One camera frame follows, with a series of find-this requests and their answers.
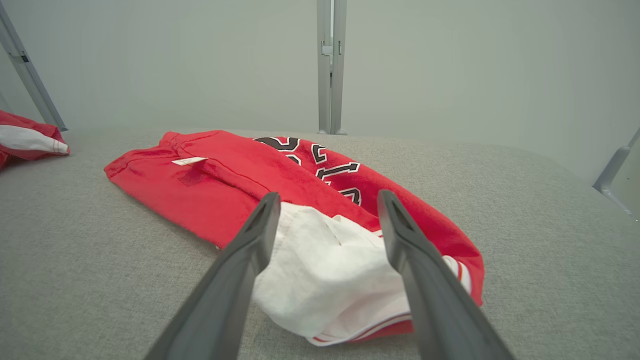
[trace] gray table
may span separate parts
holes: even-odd
[[[3,359],[141,359],[215,248],[102,168],[164,131],[67,131],[72,155],[0,172]],[[342,152],[455,221],[484,255],[483,311],[519,359],[640,358],[640,227],[551,160],[490,145],[291,135]],[[316,348],[250,308],[241,359],[417,359],[411,335]]]

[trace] white label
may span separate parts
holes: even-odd
[[[196,156],[194,158],[186,158],[186,159],[180,159],[180,160],[173,160],[172,163],[174,164],[178,164],[180,166],[184,166],[184,165],[189,165],[189,164],[193,164],[193,163],[197,163],[198,161],[202,161],[202,160],[206,160],[209,158],[201,158],[199,156]]]

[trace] white wall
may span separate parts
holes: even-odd
[[[510,145],[593,184],[640,127],[640,1],[348,1],[342,128]]]
[[[44,122],[2,45],[0,45],[0,109],[37,122]]]
[[[315,0],[1,0],[69,129],[318,130]]]

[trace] folded shirt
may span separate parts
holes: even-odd
[[[11,157],[37,160],[68,153],[57,127],[0,110],[0,170]]]
[[[393,181],[322,145],[225,131],[166,133],[105,168],[129,195],[220,248],[268,192],[282,211],[253,299],[317,346],[413,331],[400,276],[386,259],[377,195],[393,191],[481,304],[483,260],[448,218]]]

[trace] white cloth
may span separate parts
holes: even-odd
[[[0,145],[14,150],[38,150],[67,154],[65,143],[26,127],[0,125]]]
[[[464,273],[464,265],[446,258],[456,276],[460,268]],[[253,299],[279,326],[317,346],[364,338],[411,318],[402,278],[380,236],[340,215],[286,202]]]

